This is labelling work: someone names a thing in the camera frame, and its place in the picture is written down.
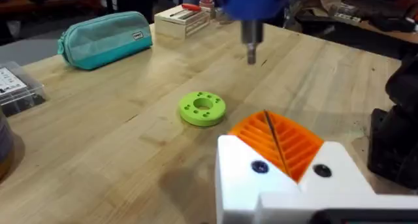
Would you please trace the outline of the left gripper white and orange right finger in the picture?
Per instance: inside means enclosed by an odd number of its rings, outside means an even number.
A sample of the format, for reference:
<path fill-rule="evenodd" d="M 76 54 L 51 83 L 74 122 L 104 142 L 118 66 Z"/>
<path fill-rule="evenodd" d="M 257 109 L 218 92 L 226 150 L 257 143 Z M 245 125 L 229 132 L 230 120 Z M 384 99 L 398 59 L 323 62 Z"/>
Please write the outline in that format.
<path fill-rule="evenodd" d="M 279 190 L 315 195 L 374 196 L 345 147 L 325 141 L 303 126 L 270 111 L 265 119 L 279 165 L 268 162 Z"/>

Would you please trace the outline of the left gripper white and orange left finger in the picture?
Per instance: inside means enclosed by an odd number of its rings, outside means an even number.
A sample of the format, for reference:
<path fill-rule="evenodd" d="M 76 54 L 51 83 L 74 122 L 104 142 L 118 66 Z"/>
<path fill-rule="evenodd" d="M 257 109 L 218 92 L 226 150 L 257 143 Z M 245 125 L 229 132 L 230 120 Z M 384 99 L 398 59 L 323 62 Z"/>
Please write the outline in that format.
<path fill-rule="evenodd" d="M 298 193 L 265 110 L 218 138 L 215 174 L 217 223 L 252 223 L 261 194 Z"/>

